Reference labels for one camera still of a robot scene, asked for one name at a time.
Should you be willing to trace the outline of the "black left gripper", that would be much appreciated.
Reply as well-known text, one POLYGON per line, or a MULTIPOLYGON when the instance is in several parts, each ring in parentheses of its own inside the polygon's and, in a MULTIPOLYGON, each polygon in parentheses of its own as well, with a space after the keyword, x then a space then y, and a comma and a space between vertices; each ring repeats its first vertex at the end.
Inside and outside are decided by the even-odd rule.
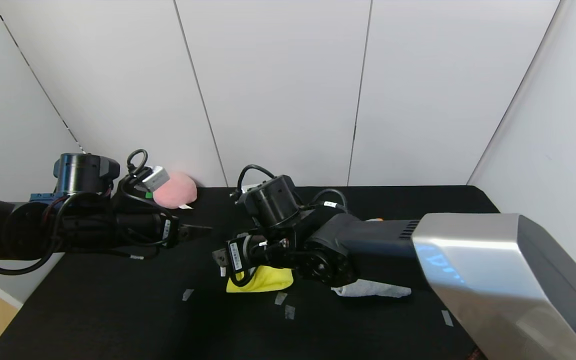
POLYGON ((179 242, 210 237, 212 227, 180 224, 179 219, 162 213, 121 213, 116 215, 116 231, 122 240, 139 248, 174 246, 179 242))

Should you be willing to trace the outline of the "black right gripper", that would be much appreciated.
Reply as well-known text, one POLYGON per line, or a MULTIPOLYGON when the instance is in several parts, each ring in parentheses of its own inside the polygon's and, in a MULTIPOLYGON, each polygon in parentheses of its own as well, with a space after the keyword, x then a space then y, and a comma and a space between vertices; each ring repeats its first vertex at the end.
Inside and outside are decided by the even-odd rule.
POLYGON ((267 246, 263 235, 239 234, 227 242, 226 248, 213 251, 212 259, 220 268, 220 276, 227 277, 230 268, 237 274, 264 265, 267 246))

